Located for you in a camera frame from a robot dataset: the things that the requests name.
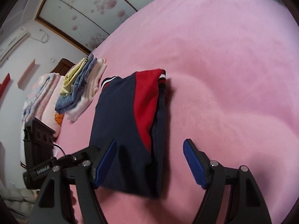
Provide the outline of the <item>navy red varsity jacket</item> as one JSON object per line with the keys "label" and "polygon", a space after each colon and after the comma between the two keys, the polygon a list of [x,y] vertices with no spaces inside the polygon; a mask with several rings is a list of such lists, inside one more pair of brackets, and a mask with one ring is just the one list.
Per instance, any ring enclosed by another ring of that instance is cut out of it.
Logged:
{"label": "navy red varsity jacket", "polygon": [[159,197],[166,138],[165,96],[164,69],[102,81],[90,145],[103,149],[114,141],[117,150],[110,166],[97,169],[96,187]]}

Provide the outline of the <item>pink pillow orange print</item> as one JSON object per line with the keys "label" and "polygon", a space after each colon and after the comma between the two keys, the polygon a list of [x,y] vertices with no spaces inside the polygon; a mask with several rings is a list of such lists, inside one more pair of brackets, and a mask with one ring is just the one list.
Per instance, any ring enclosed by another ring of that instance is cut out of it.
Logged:
{"label": "pink pillow orange print", "polygon": [[58,114],[55,111],[56,102],[60,96],[60,91],[62,88],[64,76],[60,76],[59,81],[54,88],[52,95],[41,115],[41,121],[47,125],[49,128],[55,131],[54,138],[57,138],[60,133],[61,124],[63,121],[64,114]]}

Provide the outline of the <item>light pink folded garment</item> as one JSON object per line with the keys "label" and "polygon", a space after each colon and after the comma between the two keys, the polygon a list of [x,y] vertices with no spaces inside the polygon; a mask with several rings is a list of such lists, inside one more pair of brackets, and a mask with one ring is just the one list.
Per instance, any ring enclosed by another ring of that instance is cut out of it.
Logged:
{"label": "light pink folded garment", "polygon": [[67,120],[75,122],[90,106],[100,88],[99,82],[106,68],[107,60],[104,58],[98,59],[87,77],[87,84],[83,94],[80,97],[80,100],[77,102],[74,108],[65,113],[65,118]]}

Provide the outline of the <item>blue folded denim jeans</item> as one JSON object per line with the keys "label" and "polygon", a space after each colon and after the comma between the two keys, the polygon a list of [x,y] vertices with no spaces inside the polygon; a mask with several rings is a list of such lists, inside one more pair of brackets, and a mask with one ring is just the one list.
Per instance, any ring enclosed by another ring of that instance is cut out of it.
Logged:
{"label": "blue folded denim jeans", "polygon": [[63,98],[61,95],[58,97],[55,106],[55,111],[58,114],[63,114],[66,111],[74,108],[77,102],[79,101],[81,95],[83,94],[83,91],[87,84],[87,77],[91,72],[91,69],[97,62],[97,58],[94,57],[92,53],[87,58],[88,58],[87,63],[85,64],[82,71],[80,72],[80,74],[75,80],[72,92],[69,95],[67,95],[65,98]]}

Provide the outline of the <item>floral folded quilt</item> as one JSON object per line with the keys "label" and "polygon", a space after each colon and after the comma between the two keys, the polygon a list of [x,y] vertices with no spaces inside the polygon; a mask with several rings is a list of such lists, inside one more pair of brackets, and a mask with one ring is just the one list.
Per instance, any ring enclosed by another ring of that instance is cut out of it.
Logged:
{"label": "floral folded quilt", "polygon": [[35,117],[41,119],[45,107],[59,80],[59,73],[48,73],[38,78],[24,102],[21,117],[23,124]]}

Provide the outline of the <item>yellow folded garment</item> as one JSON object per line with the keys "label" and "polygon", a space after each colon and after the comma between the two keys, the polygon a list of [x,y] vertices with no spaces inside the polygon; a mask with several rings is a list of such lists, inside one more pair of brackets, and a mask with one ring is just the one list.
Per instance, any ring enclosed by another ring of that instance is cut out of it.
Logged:
{"label": "yellow folded garment", "polygon": [[72,67],[72,69],[66,74],[62,83],[62,88],[60,90],[60,95],[63,98],[65,98],[72,92],[75,80],[82,71],[85,64],[87,63],[87,60],[87,57],[82,58],[82,60],[79,63],[77,63],[74,67]]}

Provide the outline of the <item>dark wooden headboard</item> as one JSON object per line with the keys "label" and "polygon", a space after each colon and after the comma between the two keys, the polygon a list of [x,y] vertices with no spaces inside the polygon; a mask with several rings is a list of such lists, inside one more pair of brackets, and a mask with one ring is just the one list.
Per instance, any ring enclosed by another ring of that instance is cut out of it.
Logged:
{"label": "dark wooden headboard", "polygon": [[66,76],[73,66],[75,66],[75,63],[66,58],[62,58],[51,73],[58,73],[61,76]]}

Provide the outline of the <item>pink bed blanket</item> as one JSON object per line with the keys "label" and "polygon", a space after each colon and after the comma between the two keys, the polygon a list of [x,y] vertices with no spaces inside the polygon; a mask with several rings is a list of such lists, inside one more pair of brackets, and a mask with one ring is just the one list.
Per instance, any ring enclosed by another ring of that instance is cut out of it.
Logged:
{"label": "pink bed blanket", "polygon": [[104,78],[167,75],[163,192],[153,200],[100,188],[109,223],[192,223],[204,190],[187,138],[223,166],[246,165],[273,223],[298,198],[298,25],[274,0],[155,0],[97,49]]}

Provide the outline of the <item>floral sliding wardrobe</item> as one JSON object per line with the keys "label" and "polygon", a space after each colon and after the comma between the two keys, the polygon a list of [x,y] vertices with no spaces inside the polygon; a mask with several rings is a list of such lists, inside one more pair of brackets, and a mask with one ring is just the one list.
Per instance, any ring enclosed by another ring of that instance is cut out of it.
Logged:
{"label": "floral sliding wardrobe", "polygon": [[129,17],[154,0],[43,0],[36,20],[90,53]]}

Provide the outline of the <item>red wall shelf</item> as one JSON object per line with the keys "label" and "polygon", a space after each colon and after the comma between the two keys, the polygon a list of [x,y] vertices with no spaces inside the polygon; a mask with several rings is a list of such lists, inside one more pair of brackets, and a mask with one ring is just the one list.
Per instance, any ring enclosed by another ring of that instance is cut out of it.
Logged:
{"label": "red wall shelf", "polygon": [[0,84],[0,98],[2,97],[4,91],[6,90],[6,87],[8,86],[9,82],[11,80],[10,74],[8,73],[6,77],[4,78],[3,82]]}

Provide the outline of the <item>pink wall shelf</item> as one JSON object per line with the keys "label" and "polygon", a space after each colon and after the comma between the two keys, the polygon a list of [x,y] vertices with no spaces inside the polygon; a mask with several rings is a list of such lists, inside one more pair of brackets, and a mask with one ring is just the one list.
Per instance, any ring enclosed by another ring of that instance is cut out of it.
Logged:
{"label": "pink wall shelf", "polygon": [[27,78],[27,76],[29,75],[29,73],[32,71],[33,67],[36,64],[36,59],[33,59],[28,66],[26,67],[26,69],[22,72],[20,78],[17,81],[17,86],[20,89],[22,87],[22,84],[24,83],[25,79]]}

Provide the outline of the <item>white wall air conditioner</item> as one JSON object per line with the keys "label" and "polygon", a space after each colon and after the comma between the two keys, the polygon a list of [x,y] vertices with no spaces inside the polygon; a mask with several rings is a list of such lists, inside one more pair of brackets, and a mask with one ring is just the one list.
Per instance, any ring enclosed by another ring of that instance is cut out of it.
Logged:
{"label": "white wall air conditioner", "polygon": [[10,55],[18,48],[28,37],[30,33],[27,28],[20,27],[12,32],[2,43],[1,43],[1,61],[0,66],[8,60]]}

